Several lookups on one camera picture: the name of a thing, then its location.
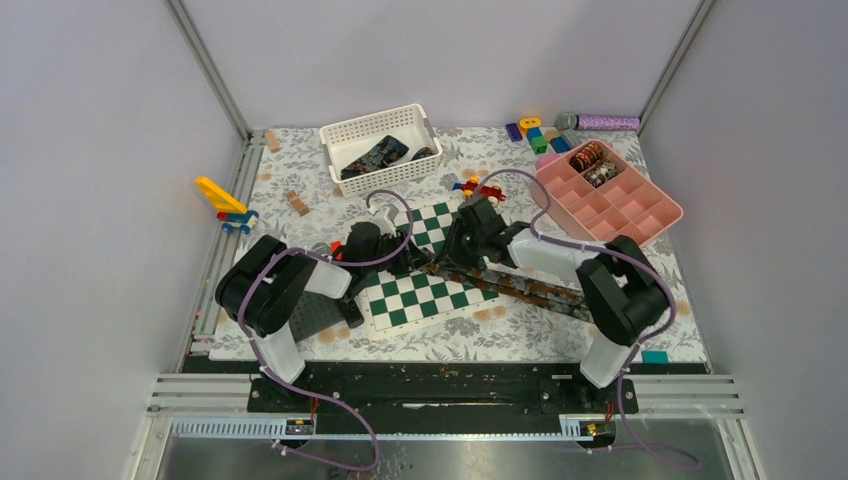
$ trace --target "checkered board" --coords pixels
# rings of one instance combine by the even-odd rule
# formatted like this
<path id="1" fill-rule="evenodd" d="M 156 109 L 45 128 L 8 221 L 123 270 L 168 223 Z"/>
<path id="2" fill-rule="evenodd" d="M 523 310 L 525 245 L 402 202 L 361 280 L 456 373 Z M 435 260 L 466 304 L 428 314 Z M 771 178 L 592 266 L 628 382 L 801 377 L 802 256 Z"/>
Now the checkered board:
<path id="1" fill-rule="evenodd" d="M 444 199 L 412 211 L 412 240 L 419 248 L 438 253 L 453 222 L 461 198 Z M 406 212 L 394 219 L 399 229 Z M 424 273 L 394 276 L 379 272 L 366 279 L 357 298 L 368 337 L 379 340 L 504 303 L 503 297 Z"/>

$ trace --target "robotic arm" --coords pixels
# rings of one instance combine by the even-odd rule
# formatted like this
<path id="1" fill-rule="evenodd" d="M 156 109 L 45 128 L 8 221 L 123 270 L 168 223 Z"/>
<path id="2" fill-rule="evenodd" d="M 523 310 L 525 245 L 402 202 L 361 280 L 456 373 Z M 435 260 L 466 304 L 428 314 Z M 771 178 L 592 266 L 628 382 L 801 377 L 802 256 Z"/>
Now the robotic arm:
<path id="1" fill-rule="evenodd" d="M 334 255 L 341 254 L 346 262 L 383 258 L 403 239 L 402 233 L 389 233 L 384 220 L 354 225 L 347 243 Z M 619 236 L 606 246 L 650 265 L 629 237 Z M 264 236 L 221 279 L 215 299 L 231 319 L 236 319 L 248 288 L 271 256 L 285 248 L 279 240 Z M 582 293 L 516 276 L 510 276 L 509 282 L 500 277 L 486 283 L 486 259 L 507 267 L 533 268 L 556 275 L 566 283 L 579 284 Z M 472 196 L 459 207 L 438 254 L 421 251 L 410 242 L 391 260 L 367 267 L 342 268 L 305 253 L 283 259 L 267 273 L 251 297 L 245 313 L 246 324 L 253 330 L 256 345 L 262 349 L 268 364 L 285 381 L 291 382 L 304 368 L 295 345 L 298 338 L 289 321 L 299 302 L 306 298 L 315 300 L 311 297 L 315 295 L 336 299 L 348 324 L 355 327 L 362 323 L 362 317 L 353 298 L 364 287 L 368 275 L 381 270 L 400 274 L 419 269 L 572 316 L 588 310 L 600 333 L 581 362 L 580 370 L 597 388 L 608 386 L 616 378 L 639 335 L 669 307 L 656 282 L 629 263 L 609 255 L 541 241 L 532 234 L 529 224 L 506 225 L 486 198 Z"/>

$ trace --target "gray wall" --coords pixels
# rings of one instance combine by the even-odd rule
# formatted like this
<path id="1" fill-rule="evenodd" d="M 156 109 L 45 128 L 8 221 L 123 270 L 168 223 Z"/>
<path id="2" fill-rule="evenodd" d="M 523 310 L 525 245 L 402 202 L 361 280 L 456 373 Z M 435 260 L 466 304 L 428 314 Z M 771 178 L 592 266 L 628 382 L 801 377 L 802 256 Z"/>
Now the gray wall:
<path id="1" fill-rule="evenodd" d="M 186 1 L 253 128 L 413 102 L 434 125 L 638 115 L 697 3 Z"/>
<path id="2" fill-rule="evenodd" d="M 163 2 L 4 2 L 0 52 L 0 478 L 114 480 L 239 142 Z"/>
<path id="3" fill-rule="evenodd" d="M 845 478 L 848 3 L 720 2 L 643 135 L 769 479 Z"/>

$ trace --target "pink tray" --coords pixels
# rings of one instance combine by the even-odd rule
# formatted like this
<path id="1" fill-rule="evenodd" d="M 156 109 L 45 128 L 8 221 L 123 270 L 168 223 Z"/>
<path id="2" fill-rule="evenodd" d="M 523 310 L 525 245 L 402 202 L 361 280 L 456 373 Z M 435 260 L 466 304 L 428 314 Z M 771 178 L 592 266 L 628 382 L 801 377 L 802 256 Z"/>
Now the pink tray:
<path id="1" fill-rule="evenodd" d="M 577 173 L 568 160 L 595 142 L 604 156 L 618 166 L 618 175 L 595 188 Z M 536 178 L 551 194 L 548 215 L 571 237 L 610 241 L 627 235 L 645 245 L 683 217 L 683 209 L 650 180 L 631 167 L 601 140 L 588 140 L 540 168 Z M 530 182 L 536 203 L 545 205 L 545 194 Z"/>

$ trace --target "floral pattern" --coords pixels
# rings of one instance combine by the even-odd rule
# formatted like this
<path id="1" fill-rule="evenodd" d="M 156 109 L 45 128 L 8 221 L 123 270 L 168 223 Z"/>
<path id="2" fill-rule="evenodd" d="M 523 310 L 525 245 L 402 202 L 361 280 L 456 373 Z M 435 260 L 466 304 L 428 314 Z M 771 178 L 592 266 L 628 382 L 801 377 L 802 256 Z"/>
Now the floral pattern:
<path id="1" fill-rule="evenodd" d="M 273 132 L 281 150 L 274 154 L 265 150 L 250 199 L 250 208 L 258 211 L 261 218 L 254 232 L 242 237 L 237 257 L 264 234 L 306 248 L 319 242 L 343 240 L 352 221 L 369 216 L 362 197 L 343 198 L 332 183 L 317 129 L 283 128 Z M 444 148 L 439 171 L 392 187 L 414 203 L 443 196 L 454 183 L 472 175 L 483 177 L 505 167 L 535 171 L 537 157 L 530 146 L 523 141 L 510 141 L 503 128 L 442 128 L 436 132 Z M 569 136 L 571 141 L 600 139 L 647 174 L 635 133 L 570 132 Z M 499 207 L 501 212 L 512 220 L 529 220 L 539 207 L 530 197 L 525 180 L 505 175 L 498 182 L 508 197 Z M 286 199 L 289 190 L 300 195 L 309 214 L 300 217 L 295 212 Z M 387 196 L 374 197 L 378 205 L 391 200 Z M 539 229 L 564 235 L 547 217 L 539 222 Z M 680 311 L 675 324 L 648 341 L 643 349 L 666 351 L 675 362 L 706 361 L 671 240 L 663 234 L 643 250 L 668 283 Z M 469 317 L 383 340 L 370 340 L 364 328 L 351 330 L 341 322 L 300 342 L 298 348 L 308 360 L 564 362 L 579 361 L 596 332 L 593 325 L 509 299 L 505 305 Z M 219 317 L 210 358 L 254 359 L 246 338 L 225 315 Z"/>

